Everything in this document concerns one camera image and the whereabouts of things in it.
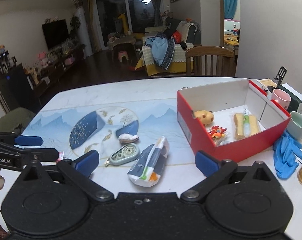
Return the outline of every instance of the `sliding glass door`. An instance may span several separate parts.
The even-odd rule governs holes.
[[[118,20],[125,14],[126,23],[132,33],[145,33],[146,27],[154,26],[152,0],[95,0],[95,19],[102,49],[107,49],[111,33],[124,34],[123,21]]]

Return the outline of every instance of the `bread slice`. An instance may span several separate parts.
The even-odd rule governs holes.
[[[260,132],[260,127],[257,121],[257,118],[250,114],[249,115],[250,122],[250,136]],[[234,123],[235,123],[235,139],[240,140],[245,138],[243,134],[243,113],[236,113],[234,115]]]

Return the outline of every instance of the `blue glove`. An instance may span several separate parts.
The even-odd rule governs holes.
[[[296,156],[302,160],[302,144],[287,131],[273,144],[273,160],[276,175],[280,179],[288,179],[299,166]]]

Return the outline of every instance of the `tv stand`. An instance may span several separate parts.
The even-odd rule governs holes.
[[[48,71],[47,77],[50,79],[49,84],[44,80],[40,81],[38,85],[34,87],[35,96],[39,99],[41,104],[40,97],[45,93],[45,91],[51,87],[53,84],[59,81],[60,77],[63,76],[70,68],[74,67],[78,62],[83,60],[84,52],[83,49],[85,45],[79,45],[75,49],[72,49],[68,54],[59,57],[53,61],[45,70]],[[65,65],[64,61],[69,58],[71,55],[75,58],[75,61],[71,65]]]

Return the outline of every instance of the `dark floor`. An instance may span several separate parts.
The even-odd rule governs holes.
[[[112,52],[109,50],[87,57],[66,72],[60,78],[60,82],[52,85],[45,91],[40,98],[42,105],[44,106],[54,95],[62,91],[104,83],[148,78],[144,70],[130,71],[128,69],[129,64],[124,61],[121,63],[117,59],[114,59],[113,62]],[[129,61],[131,66],[135,66],[136,62],[136,58]]]

